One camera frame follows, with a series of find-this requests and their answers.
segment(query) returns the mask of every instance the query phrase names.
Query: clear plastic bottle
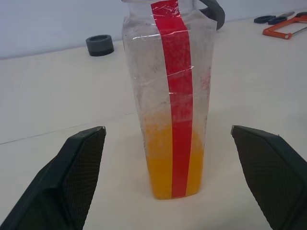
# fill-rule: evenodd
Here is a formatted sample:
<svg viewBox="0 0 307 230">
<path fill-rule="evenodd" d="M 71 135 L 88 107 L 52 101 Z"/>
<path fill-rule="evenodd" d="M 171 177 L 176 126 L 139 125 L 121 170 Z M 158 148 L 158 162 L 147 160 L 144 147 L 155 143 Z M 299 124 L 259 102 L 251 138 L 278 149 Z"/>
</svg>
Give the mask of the clear plastic bottle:
<svg viewBox="0 0 307 230">
<path fill-rule="evenodd" d="M 216 22 L 195 0 L 123 0 L 123 42 L 158 199 L 200 189 Z"/>
</svg>

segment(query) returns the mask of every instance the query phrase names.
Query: red tape strip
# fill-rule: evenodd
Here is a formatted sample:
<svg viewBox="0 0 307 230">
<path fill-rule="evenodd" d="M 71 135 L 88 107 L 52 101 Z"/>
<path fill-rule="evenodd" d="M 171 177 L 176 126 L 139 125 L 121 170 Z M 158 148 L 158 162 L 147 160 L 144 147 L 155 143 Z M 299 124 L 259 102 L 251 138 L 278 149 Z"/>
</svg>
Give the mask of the red tape strip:
<svg viewBox="0 0 307 230">
<path fill-rule="evenodd" d="M 172 197 L 186 195 L 193 119 L 193 84 L 189 34 L 178 9 L 178 0 L 151 5 L 161 34 L 172 113 Z"/>
</svg>

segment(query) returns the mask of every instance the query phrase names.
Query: textured rubber pad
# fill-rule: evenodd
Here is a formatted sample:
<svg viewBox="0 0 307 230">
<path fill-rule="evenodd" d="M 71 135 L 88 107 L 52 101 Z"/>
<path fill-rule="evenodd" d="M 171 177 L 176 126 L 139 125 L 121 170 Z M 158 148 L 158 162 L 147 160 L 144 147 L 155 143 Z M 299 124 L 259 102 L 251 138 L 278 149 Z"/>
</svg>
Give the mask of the textured rubber pad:
<svg viewBox="0 0 307 230">
<path fill-rule="evenodd" d="M 96 127 L 68 138 L 0 230 L 81 230 L 96 189 L 105 136 L 105 128 Z"/>
<path fill-rule="evenodd" d="M 242 126 L 234 126 L 232 136 L 246 182 L 272 229 L 307 229 L 304 159 L 280 136 Z"/>
</svg>

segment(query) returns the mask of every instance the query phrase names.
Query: black rubber ring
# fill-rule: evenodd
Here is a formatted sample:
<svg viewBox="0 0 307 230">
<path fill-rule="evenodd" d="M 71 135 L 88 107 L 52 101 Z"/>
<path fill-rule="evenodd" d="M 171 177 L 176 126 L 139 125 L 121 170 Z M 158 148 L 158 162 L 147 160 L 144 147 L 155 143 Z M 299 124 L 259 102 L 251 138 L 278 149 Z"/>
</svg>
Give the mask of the black rubber ring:
<svg viewBox="0 0 307 230">
<path fill-rule="evenodd" d="M 93 57 L 104 56 L 114 51 L 110 35 L 97 35 L 86 39 L 88 52 Z"/>
</svg>

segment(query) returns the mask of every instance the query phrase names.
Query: orange juice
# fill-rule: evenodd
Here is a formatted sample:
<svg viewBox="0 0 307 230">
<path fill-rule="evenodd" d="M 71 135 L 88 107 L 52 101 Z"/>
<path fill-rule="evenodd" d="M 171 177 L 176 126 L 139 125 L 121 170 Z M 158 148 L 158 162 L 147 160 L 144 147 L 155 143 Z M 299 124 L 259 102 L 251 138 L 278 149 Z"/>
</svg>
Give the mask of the orange juice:
<svg viewBox="0 0 307 230">
<path fill-rule="evenodd" d="M 172 125 L 158 128 L 155 125 L 145 125 L 146 159 L 151 179 L 152 190 L 158 199 L 172 197 L 172 164 L 173 143 Z M 203 168 L 204 143 L 199 135 L 192 130 L 189 173 L 186 196 L 199 191 Z"/>
</svg>

